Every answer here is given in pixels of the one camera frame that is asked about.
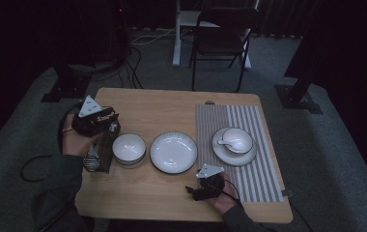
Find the table leg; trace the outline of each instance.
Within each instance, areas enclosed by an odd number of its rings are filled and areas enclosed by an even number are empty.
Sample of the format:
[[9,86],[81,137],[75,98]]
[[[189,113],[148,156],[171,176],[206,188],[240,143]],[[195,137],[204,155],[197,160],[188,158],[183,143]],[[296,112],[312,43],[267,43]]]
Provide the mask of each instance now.
[[[245,31],[245,35],[247,35],[247,33],[249,33],[249,31],[250,31],[250,29],[247,29]],[[246,70],[251,70],[252,69],[252,65],[250,64],[250,60],[249,60],[249,55],[246,56],[246,62],[244,63],[244,68]]]
[[175,26],[175,47],[174,47],[174,58],[172,66],[178,67],[181,60],[181,0],[177,0],[177,15],[176,15],[176,26]]

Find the wire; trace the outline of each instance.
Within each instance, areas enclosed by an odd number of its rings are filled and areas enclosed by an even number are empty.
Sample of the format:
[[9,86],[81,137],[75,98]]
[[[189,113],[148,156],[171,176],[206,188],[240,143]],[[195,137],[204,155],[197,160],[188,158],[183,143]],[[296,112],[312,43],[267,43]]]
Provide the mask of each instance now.
[[73,197],[70,201],[68,201],[64,209],[61,212],[59,212],[58,215],[54,219],[52,219],[45,227],[43,227],[40,230],[40,232],[47,231],[48,228],[50,228],[60,217],[62,217],[71,207],[73,207],[74,199],[75,197]]
[[132,85],[133,87],[136,89],[136,85],[135,85],[135,80],[138,83],[139,87],[141,89],[144,89],[144,87],[142,87],[141,82],[139,81],[138,75],[136,74],[136,68],[138,66],[138,63],[135,65],[135,67],[133,68],[132,65],[127,61],[127,64],[129,66],[129,68],[132,70]]
[[43,159],[43,158],[50,158],[51,156],[37,156],[37,157],[33,157],[29,160],[27,160],[23,166],[20,169],[20,177],[21,179],[23,179],[26,182],[30,182],[30,183],[35,183],[35,182],[40,182],[43,181],[44,178],[40,178],[40,179],[28,179],[27,177],[24,176],[24,170],[26,169],[27,165],[30,164],[30,162],[32,162],[33,160],[38,160],[38,159]]
[[128,80],[128,83],[129,83],[129,87],[132,89],[132,83],[131,83],[131,80],[129,79],[129,71],[128,69],[126,69],[127,71],[127,80]]
[[70,132],[70,131],[74,131],[74,129],[65,130],[65,131],[63,131],[63,133]]
[[123,81],[123,77],[121,76],[121,73],[118,73],[118,77],[120,78],[120,82],[121,82],[121,88],[124,88],[124,81]]
[[313,232],[313,228],[310,226],[309,222],[304,218],[304,216],[301,214],[301,212],[296,208],[296,206],[292,203],[291,200],[289,200],[290,205],[292,208],[297,212],[297,214],[300,216],[300,218],[303,220],[304,224],[306,224],[309,231]]
[[238,195],[238,198],[235,198],[235,196],[233,196],[233,195],[231,195],[231,194],[229,194],[228,192],[226,192],[226,191],[224,191],[224,190],[222,190],[222,189],[220,189],[220,188],[217,188],[217,187],[215,187],[215,186],[212,186],[212,185],[208,185],[208,187],[211,187],[212,189],[216,189],[216,190],[219,190],[221,193],[223,193],[223,194],[225,194],[225,195],[227,195],[227,196],[229,196],[230,198],[232,198],[243,210],[244,210],[244,208],[243,208],[243,206],[241,205],[241,202],[240,202],[240,200],[239,200],[239,192],[238,192],[238,189],[235,187],[235,185],[232,183],[232,182],[230,182],[230,181],[228,181],[228,180],[224,180],[225,182],[227,182],[227,183],[229,183],[229,184],[231,184],[232,185],[232,187],[235,189],[235,191],[236,191],[236,193],[237,193],[237,195]]
[[106,76],[106,77],[103,77],[103,78],[100,78],[100,79],[93,79],[91,80],[91,82],[99,82],[99,81],[103,81],[103,80],[106,80],[106,79],[109,79],[115,75],[119,75],[120,72],[125,68],[126,66],[123,64],[115,73],[112,73],[110,74],[109,76]]
[[[174,31],[175,28],[172,28],[172,29],[169,29],[165,34],[162,34],[160,36],[141,36],[141,37],[138,37],[137,39],[133,40],[132,41],[132,45],[148,45],[148,44],[151,44],[152,42],[162,38],[162,37],[165,37],[167,36],[169,33],[171,33],[172,31]],[[153,40],[149,41],[149,42],[146,42],[146,43],[136,43],[136,41],[138,40],[141,40],[141,39],[144,39],[144,38],[154,38]]]

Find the spoon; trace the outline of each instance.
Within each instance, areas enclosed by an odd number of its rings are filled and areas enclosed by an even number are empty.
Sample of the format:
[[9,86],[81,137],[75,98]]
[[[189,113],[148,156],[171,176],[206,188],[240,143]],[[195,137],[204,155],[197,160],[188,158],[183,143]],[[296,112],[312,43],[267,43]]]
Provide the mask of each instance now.
[[235,149],[237,151],[240,151],[240,152],[245,150],[245,146],[241,143],[238,143],[238,142],[227,142],[227,141],[224,141],[222,139],[219,139],[219,140],[217,140],[217,144],[219,144],[219,145],[229,145],[233,149]]

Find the white saucer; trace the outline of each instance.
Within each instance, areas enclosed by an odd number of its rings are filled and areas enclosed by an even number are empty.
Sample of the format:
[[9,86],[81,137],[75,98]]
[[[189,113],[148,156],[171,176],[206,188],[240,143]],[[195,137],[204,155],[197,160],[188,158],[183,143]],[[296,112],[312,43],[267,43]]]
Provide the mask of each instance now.
[[181,132],[166,132],[157,137],[151,145],[151,162],[166,173],[185,172],[195,163],[197,156],[195,142]]
[[214,134],[212,138],[212,148],[213,148],[214,153],[224,162],[229,163],[234,166],[247,165],[248,163],[253,161],[258,151],[257,144],[254,139],[252,139],[253,141],[252,149],[250,149],[250,151],[245,154],[238,154],[238,153],[231,152],[230,150],[226,148],[226,146],[217,144],[217,140],[222,137],[223,133],[227,129],[229,128],[218,130]]

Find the gray placemat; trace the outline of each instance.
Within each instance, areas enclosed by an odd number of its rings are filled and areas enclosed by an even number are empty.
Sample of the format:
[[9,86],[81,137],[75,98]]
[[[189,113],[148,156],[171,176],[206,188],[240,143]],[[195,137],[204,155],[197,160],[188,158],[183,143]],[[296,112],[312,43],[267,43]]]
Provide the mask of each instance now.
[[[223,162],[212,149],[213,135],[222,128],[241,128],[257,143],[256,158],[243,166]],[[242,202],[279,202],[283,195],[268,148],[268,140],[256,105],[196,105],[198,167],[223,166],[238,188]]]

